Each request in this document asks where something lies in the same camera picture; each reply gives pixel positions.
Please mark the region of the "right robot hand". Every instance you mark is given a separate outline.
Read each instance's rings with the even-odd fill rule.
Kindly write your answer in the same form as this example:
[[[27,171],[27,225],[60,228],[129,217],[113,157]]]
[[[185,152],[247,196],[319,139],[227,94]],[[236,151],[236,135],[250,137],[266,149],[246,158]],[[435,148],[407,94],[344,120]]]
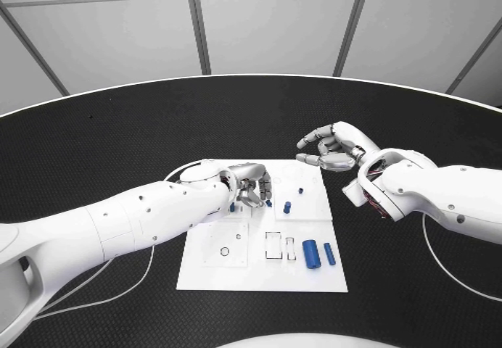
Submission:
[[[312,143],[318,144],[319,155],[299,153],[296,159],[334,172],[350,171],[381,151],[364,132],[343,121],[311,131],[301,139],[298,148],[304,149]]]

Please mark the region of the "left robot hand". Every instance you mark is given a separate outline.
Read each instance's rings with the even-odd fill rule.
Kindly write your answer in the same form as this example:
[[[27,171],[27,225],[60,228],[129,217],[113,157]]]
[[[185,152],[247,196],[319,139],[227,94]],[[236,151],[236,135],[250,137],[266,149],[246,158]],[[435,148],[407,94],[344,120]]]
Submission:
[[[237,183],[236,199],[252,208],[262,208],[273,197],[273,179],[260,163],[244,163],[229,167]]]

